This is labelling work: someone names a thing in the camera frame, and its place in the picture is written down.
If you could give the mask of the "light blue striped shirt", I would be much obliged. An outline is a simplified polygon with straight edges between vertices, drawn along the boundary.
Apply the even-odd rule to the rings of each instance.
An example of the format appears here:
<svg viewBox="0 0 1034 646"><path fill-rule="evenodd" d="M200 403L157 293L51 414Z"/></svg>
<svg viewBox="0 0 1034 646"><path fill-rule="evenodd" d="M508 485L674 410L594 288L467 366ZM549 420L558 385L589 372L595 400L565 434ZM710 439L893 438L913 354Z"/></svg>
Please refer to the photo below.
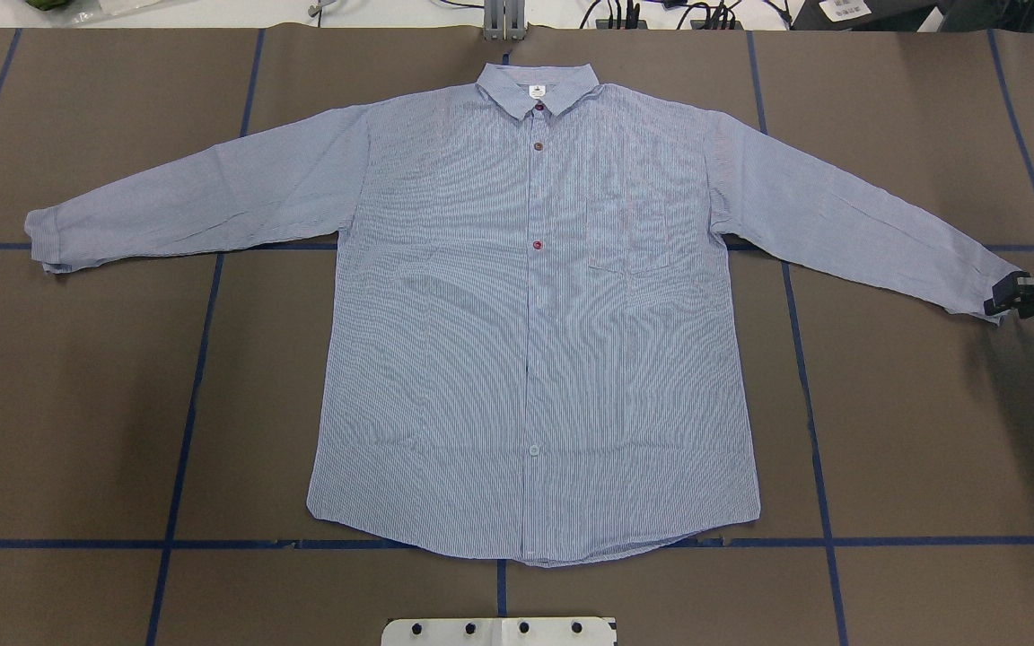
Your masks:
<svg viewBox="0 0 1034 646"><path fill-rule="evenodd" d="M336 234L305 506L460 559L624 559L762 515L726 236L951 314L1016 266L721 111L488 63L26 215L51 274Z"/></svg>

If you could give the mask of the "green fabric pouch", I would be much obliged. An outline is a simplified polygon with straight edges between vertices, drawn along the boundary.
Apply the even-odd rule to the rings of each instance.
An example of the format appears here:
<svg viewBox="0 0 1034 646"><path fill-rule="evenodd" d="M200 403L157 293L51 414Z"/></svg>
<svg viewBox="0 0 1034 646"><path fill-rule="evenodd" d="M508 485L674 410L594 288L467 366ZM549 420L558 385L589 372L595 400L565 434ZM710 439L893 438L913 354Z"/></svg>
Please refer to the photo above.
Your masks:
<svg viewBox="0 0 1034 646"><path fill-rule="evenodd" d="M50 12L61 11L73 4L74 0L25 0L24 3L36 11Z"/></svg>

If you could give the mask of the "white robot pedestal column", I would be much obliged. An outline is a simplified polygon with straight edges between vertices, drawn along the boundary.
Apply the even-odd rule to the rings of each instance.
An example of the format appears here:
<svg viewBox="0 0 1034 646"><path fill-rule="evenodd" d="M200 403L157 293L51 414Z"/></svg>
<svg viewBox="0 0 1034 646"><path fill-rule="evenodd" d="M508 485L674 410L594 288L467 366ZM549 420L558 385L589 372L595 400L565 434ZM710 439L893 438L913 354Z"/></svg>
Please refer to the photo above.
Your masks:
<svg viewBox="0 0 1034 646"><path fill-rule="evenodd" d="M599 616L393 620L381 645L618 645L614 618Z"/></svg>

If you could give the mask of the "aluminium frame post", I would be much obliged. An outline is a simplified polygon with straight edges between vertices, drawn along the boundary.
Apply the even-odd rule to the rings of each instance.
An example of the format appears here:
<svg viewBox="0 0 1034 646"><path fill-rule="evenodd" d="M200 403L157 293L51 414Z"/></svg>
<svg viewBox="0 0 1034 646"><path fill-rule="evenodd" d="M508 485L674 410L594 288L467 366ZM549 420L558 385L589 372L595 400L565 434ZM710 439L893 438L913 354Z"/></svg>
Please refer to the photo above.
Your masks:
<svg viewBox="0 0 1034 646"><path fill-rule="evenodd" d="M528 33L525 0L485 0L483 38L485 41L520 41Z"/></svg>

